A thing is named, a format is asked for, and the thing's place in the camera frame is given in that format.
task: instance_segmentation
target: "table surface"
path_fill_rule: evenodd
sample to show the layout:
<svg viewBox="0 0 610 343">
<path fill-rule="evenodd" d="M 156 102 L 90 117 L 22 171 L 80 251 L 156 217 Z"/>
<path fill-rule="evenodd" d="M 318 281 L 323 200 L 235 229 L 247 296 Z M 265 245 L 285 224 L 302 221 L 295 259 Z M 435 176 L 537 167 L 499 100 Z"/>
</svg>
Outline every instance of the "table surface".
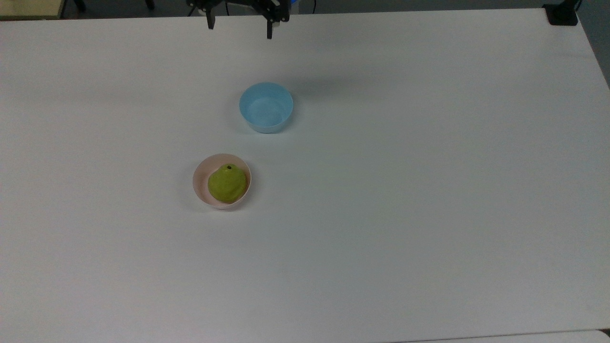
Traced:
<svg viewBox="0 0 610 343">
<path fill-rule="evenodd" d="M 542 9 L 0 23 L 4 342 L 610 327 L 610 92 Z M 243 122 L 251 84 L 295 100 Z M 243 206 L 197 199 L 207 156 Z"/>
<path fill-rule="evenodd" d="M 64 0 L 0 0 L 0 20 L 58 19 Z"/>
</svg>

